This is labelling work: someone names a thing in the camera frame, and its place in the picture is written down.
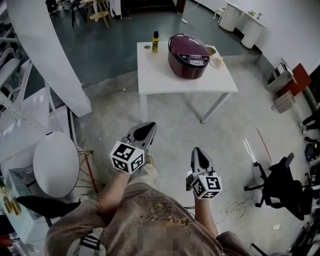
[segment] wooden chair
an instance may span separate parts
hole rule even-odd
[[[107,20],[106,20],[106,16],[108,16],[108,17],[110,18],[110,20],[112,20],[112,18],[111,18],[110,14],[109,14],[108,8],[107,8],[104,0],[96,0],[96,4],[97,4],[97,7],[98,7],[98,9],[99,9],[99,12],[90,15],[91,7],[92,7],[92,5],[93,5],[93,2],[94,2],[94,0],[81,0],[81,1],[80,1],[80,4],[89,3],[88,16],[87,16],[87,17],[88,17],[88,18],[87,18],[88,27],[89,27],[89,20],[95,20],[95,19],[101,19],[101,18],[103,18],[104,24],[106,25],[107,28],[109,28],[108,23],[107,23]]]

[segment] rice cooker control panel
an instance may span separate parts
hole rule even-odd
[[[209,56],[204,56],[204,55],[191,55],[191,54],[181,54],[181,53],[178,55],[183,61],[194,66],[206,65],[210,60]]]

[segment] rice cooker lid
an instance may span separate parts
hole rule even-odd
[[[178,61],[188,67],[204,68],[209,63],[206,46],[191,35],[174,35],[169,41],[169,48]]]

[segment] white round chair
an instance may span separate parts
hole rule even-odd
[[[53,198],[67,196],[79,177],[79,157],[73,141],[60,131],[44,136],[35,148],[33,171],[46,194]]]

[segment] black office chair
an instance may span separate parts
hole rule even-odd
[[[56,199],[50,199],[35,195],[26,195],[16,198],[19,204],[45,217],[49,226],[52,226],[51,219],[63,217],[80,205],[80,202],[66,203]]]
[[[76,20],[76,13],[75,13],[75,8],[78,9],[82,19],[84,20],[84,22],[87,22],[87,15],[86,13],[81,9],[79,8],[79,5],[80,5],[80,0],[74,0],[72,2],[72,5],[71,5],[71,19],[72,19],[72,27],[74,27],[74,22]]]
[[[289,165],[294,157],[294,154],[291,153],[288,157],[282,158],[279,163],[272,165],[269,168],[271,174],[268,177],[261,164],[255,162],[253,165],[259,167],[264,183],[251,188],[245,186],[244,190],[251,191],[262,188],[262,198],[260,203],[255,204],[256,207],[260,208],[263,202],[275,209],[285,207],[303,221],[305,215],[309,215],[311,212],[313,189],[307,186],[303,190],[301,182],[293,179]],[[271,198],[278,198],[280,202],[272,203]]]

